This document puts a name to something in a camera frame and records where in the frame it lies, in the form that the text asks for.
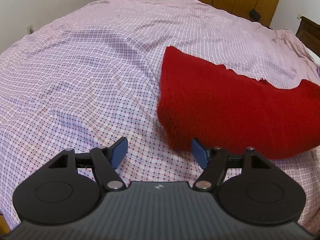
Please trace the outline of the red knitted sweater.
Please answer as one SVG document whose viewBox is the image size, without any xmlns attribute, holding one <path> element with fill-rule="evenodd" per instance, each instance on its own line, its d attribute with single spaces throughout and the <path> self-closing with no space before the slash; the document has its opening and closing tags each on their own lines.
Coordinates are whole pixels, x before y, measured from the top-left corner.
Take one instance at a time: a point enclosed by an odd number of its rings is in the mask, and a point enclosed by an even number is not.
<svg viewBox="0 0 320 240">
<path fill-rule="evenodd" d="M 285 159 L 319 146 L 317 84 L 279 89 L 175 47 L 164 53 L 157 115 L 175 150 L 189 151 L 197 138 L 210 148 L 252 146 L 267 159 Z"/>
</svg>

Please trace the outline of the pink checked bed sheet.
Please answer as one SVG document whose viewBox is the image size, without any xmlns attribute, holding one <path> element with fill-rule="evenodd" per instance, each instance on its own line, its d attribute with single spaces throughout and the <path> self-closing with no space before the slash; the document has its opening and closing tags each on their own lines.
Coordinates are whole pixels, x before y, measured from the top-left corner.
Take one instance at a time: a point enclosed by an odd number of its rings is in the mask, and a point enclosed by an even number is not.
<svg viewBox="0 0 320 240">
<path fill-rule="evenodd" d="M 319 83 L 288 30 L 274 31 L 198 0 L 100 0 L 1 54 L 1 214 L 20 223 L 16 187 L 65 148 L 87 152 L 127 137 L 123 181 L 189 181 L 201 169 L 172 150 L 158 121 L 165 49 L 277 88 Z"/>
</svg>

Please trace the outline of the dark wooden headboard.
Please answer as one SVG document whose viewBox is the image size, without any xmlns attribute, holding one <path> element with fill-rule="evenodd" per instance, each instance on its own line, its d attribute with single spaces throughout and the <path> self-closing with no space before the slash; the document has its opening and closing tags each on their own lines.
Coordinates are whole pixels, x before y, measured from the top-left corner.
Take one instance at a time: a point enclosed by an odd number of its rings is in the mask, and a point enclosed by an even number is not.
<svg viewBox="0 0 320 240">
<path fill-rule="evenodd" d="M 300 41 L 318 57 L 320 57 L 320 26 L 302 16 L 296 32 Z"/>
</svg>

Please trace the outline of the wall power socket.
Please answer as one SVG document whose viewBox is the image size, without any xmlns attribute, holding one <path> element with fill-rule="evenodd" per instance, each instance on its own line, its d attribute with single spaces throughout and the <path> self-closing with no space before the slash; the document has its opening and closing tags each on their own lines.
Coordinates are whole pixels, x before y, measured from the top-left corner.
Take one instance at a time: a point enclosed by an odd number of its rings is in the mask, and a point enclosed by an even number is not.
<svg viewBox="0 0 320 240">
<path fill-rule="evenodd" d="M 30 34 L 32 34 L 33 32 L 34 32 L 33 26 L 32 26 L 32 25 L 28 26 L 28 27 L 27 27 L 27 34 L 30 35 Z"/>
</svg>

